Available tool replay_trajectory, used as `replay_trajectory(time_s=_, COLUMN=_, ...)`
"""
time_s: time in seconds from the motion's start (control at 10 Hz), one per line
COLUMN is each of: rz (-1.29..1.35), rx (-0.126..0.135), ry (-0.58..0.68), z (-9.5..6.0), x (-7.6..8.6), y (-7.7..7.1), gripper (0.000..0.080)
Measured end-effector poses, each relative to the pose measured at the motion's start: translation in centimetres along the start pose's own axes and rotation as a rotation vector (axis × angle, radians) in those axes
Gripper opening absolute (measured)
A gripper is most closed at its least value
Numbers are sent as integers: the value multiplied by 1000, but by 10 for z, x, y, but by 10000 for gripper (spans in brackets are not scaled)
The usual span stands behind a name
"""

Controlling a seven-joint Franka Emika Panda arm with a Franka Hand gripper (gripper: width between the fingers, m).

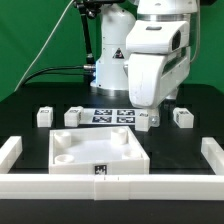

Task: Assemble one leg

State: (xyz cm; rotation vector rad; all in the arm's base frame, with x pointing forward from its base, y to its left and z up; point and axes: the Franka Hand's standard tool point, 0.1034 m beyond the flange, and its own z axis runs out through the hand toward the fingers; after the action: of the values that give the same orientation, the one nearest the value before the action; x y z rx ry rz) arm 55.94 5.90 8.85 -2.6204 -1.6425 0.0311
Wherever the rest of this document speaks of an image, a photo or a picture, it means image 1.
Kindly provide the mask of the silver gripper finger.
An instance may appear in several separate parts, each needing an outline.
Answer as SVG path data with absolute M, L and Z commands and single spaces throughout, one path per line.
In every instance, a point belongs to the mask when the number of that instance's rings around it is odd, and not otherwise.
M 149 113 L 149 123 L 152 127 L 158 127 L 160 125 L 160 113 L 159 109 L 150 109 Z

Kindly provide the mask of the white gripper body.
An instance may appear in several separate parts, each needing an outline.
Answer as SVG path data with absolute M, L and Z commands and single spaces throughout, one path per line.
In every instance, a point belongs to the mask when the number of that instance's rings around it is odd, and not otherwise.
M 163 70 L 175 57 L 132 53 L 128 60 L 129 99 L 134 107 L 155 109 L 189 75 L 190 53 L 168 72 Z

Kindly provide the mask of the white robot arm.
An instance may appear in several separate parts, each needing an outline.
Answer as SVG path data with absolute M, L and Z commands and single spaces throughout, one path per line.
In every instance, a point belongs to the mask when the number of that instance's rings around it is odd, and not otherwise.
M 101 56 L 91 90 L 127 95 L 141 113 L 135 128 L 160 124 L 159 106 L 174 98 L 189 75 L 192 35 L 199 34 L 199 0 L 129 0 L 137 14 L 118 4 L 101 7 Z

